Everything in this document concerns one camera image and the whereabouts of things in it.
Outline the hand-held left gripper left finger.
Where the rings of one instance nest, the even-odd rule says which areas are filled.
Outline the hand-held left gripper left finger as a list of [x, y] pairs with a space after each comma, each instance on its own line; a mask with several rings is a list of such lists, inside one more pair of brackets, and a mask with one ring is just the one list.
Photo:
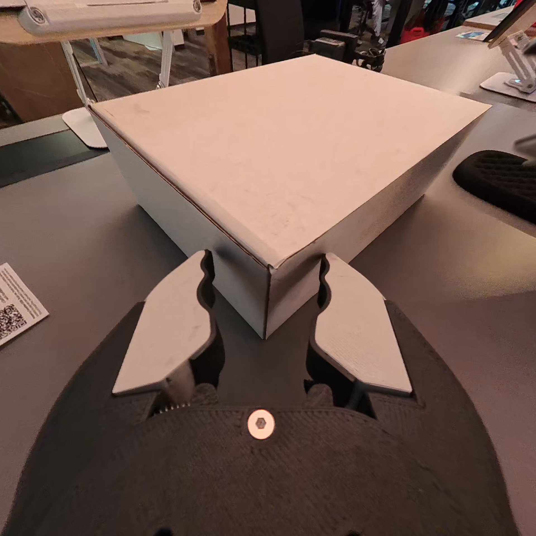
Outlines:
[[186, 406], [201, 384], [218, 386], [219, 328], [213, 312], [212, 253], [200, 250], [144, 301], [112, 394], [159, 392]]

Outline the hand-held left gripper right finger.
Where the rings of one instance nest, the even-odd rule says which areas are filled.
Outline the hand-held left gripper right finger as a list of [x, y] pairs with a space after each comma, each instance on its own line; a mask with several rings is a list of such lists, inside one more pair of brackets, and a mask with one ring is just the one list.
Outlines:
[[334, 253], [320, 262], [317, 304], [309, 337], [311, 385], [327, 385], [334, 405], [351, 410], [371, 410], [370, 394], [412, 396], [385, 298]]

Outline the white cardboard box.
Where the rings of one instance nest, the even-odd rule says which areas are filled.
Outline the white cardboard box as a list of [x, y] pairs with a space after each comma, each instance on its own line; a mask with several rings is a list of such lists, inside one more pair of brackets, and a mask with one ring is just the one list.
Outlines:
[[491, 108], [317, 55], [90, 105], [137, 203], [263, 339], [429, 188]]

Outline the white tablet stand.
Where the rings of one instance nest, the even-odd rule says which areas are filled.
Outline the white tablet stand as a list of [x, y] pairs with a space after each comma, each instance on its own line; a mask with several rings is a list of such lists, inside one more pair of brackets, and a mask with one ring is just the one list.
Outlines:
[[[202, 14], [200, 1], [1, 1], [1, 9], [18, 11], [18, 22], [34, 37], [82, 32], [97, 43], [97, 31], [119, 27], [196, 23]], [[91, 99], [86, 95], [72, 47], [60, 42], [77, 93], [84, 107], [67, 111], [62, 120], [89, 148], [106, 149], [89, 112]]]
[[522, 1], [488, 34], [489, 49], [498, 48], [510, 72], [480, 83], [483, 90], [535, 103], [535, 40], [527, 30], [535, 23], [535, 1]]

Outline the pale wooden board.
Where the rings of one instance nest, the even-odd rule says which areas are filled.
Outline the pale wooden board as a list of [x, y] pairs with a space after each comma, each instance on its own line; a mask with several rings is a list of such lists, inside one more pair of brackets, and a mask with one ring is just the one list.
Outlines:
[[513, 10], [513, 7], [491, 11], [476, 17], [466, 19], [463, 26], [479, 28], [482, 30], [493, 30], [498, 26]]

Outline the white printed card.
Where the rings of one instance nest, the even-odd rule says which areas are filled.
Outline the white printed card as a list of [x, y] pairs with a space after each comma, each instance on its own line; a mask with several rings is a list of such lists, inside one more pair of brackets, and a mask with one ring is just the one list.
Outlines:
[[9, 263], [1, 265], [1, 346], [49, 316]]

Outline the black clamp device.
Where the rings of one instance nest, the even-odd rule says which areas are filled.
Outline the black clamp device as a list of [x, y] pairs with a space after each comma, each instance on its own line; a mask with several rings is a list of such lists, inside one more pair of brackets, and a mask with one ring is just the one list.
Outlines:
[[321, 30], [320, 36], [308, 42], [307, 54], [315, 54], [374, 72], [383, 70], [385, 46], [363, 43], [352, 33]]

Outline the black chair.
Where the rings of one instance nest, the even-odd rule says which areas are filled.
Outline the black chair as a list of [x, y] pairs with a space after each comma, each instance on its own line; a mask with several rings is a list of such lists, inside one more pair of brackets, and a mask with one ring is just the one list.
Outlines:
[[299, 57], [305, 29], [301, 1], [255, 1], [262, 65]]

